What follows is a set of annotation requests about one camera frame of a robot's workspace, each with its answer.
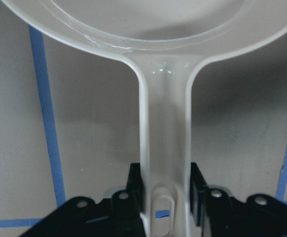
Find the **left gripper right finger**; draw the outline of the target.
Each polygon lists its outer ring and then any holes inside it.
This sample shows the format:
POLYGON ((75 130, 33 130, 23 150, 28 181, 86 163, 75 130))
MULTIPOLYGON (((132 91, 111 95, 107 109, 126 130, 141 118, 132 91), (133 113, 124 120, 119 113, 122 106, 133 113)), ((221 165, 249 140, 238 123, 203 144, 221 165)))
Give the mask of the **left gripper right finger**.
POLYGON ((203 237, 287 237, 287 205, 265 194, 241 202, 225 188, 209 186, 191 163, 190 210, 203 237))

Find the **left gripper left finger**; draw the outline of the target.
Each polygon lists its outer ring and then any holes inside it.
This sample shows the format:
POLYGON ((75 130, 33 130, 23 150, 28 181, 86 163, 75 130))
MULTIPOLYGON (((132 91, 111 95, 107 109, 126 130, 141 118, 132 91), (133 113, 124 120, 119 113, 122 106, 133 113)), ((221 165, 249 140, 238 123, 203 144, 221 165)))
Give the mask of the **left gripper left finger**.
POLYGON ((95 203, 74 197, 51 212, 24 237, 144 237, 143 182, 139 163, 129 168, 126 188, 95 203))

